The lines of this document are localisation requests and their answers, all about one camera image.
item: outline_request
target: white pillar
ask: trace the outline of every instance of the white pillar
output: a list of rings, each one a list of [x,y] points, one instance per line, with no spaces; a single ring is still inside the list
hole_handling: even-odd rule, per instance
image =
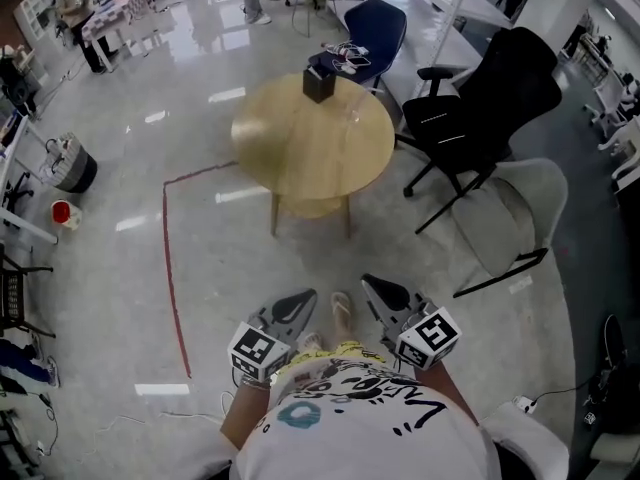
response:
[[[535,32],[558,53],[589,3],[591,0],[528,0],[516,27]]]

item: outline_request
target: black box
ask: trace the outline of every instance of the black box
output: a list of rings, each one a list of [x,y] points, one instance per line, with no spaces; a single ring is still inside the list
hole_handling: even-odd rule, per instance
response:
[[[322,65],[313,66],[313,70],[321,78],[314,75],[309,68],[302,73],[302,92],[316,103],[322,103],[329,96],[333,96],[336,86],[336,74]]]

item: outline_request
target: round wooden table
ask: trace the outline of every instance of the round wooden table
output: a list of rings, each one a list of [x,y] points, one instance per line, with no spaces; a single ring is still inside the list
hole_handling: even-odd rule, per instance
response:
[[[302,93],[302,74],[247,96],[231,136],[242,169],[271,191],[272,235],[282,205],[304,218],[341,208],[347,236],[349,195],[382,173],[395,137],[386,109],[364,87],[338,77],[333,96],[318,104]]]

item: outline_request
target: glossy floor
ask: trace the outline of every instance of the glossy floor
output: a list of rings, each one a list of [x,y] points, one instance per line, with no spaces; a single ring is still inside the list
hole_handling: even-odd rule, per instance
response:
[[[479,417],[517,394],[573,382],[571,332],[554,257],[513,294],[509,288],[519,278],[452,300],[476,262],[449,217],[420,237],[413,234],[451,188],[432,173],[406,201],[401,187],[423,165],[411,152],[396,152],[383,176],[354,198],[351,241],[336,216],[284,218],[278,238],[269,235],[268,197],[242,192],[255,185],[230,163],[234,112],[246,93],[300,71],[320,43],[345,33],[320,11],[312,13],[307,39],[292,29],[291,9],[270,1],[263,4],[274,22],[247,27],[241,3],[171,6],[157,17],[160,32],[155,43],[147,40],[148,57],[134,47],[113,74],[94,76],[83,67],[44,112],[40,126],[48,135],[73,131],[100,166],[91,189],[71,198],[84,212],[77,231],[59,231],[53,247],[24,238],[36,247],[34,263],[55,267],[53,275],[30,279],[38,302],[34,318],[58,335],[44,345],[58,361],[63,384],[52,393],[60,435],[42,461],[48,478],[181,478],[180,461],[216,427],[159,414],[221,416],[220,394],[232,389],[225,350],[238,322],[266,298],[310,285],[321,296],[313,327],[328,332],[329,293],[346,289],[356,301],[358,334],[378,347],[379,329],[357,286],[366,271],[411,278],[449,308],[464,337],[446,365]],[[305,29],[305,12],[295,25]],[[67,54],[63,71],[76,55]],[[165,236],[164,182],[212,166],[220,168],[166,187]],[[48,204],[59,195],[39,191],[24,211],[46,223]],[[176,335],[165,238],[191,378]],[[185,389],[189,394],[177,394]],[[150,394],[158,390],[174,394]],[[55,428],[40,402],[12,403],[33,441],[50,443]],[[144,423],[118,419],[95,434],[118,415]],[[536,416],[571,440],[571,395],[548,397]]]

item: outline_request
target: foot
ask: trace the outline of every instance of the foot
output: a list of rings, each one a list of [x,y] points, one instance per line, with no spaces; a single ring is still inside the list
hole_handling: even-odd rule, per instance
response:
[[[322,336],[317,332],[307,334],[300,344],[301,350],[322,350]]]
[[[271,23],[271,16],[263,12],[257,20],[249,21],[248,23],[250,25],[267,25]]]
[[[351,336],[353,333],[351,325],[351,299],[344,292],[334,292],[331,294],[331,310],[333,312],[333,323],[336,327],[336,334],[341,341]]]
[[[31,334],[31,346],[36,351],[36,361],[42,361],[44,359],[44,354],[42,353],[42,347],[40,346],[40,336],[38,336],[35,332]]]
[[[60,376],[58,375],[58,365],[51,356],[47,357],[47,371],[49,372],[49,386],[56,389],[59,388]]]

